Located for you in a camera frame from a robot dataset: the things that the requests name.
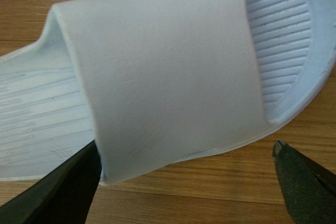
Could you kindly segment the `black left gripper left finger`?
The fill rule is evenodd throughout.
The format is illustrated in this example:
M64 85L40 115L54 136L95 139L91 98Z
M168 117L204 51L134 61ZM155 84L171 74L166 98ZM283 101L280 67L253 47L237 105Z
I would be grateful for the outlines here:
M85 223L101 176L94 141L1 206L1 223Z

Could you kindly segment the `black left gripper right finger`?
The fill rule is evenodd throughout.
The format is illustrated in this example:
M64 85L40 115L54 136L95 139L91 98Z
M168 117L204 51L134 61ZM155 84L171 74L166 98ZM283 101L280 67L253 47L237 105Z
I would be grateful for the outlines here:
M277 140L272 157L289 216L295 223L335 223L335 174Z

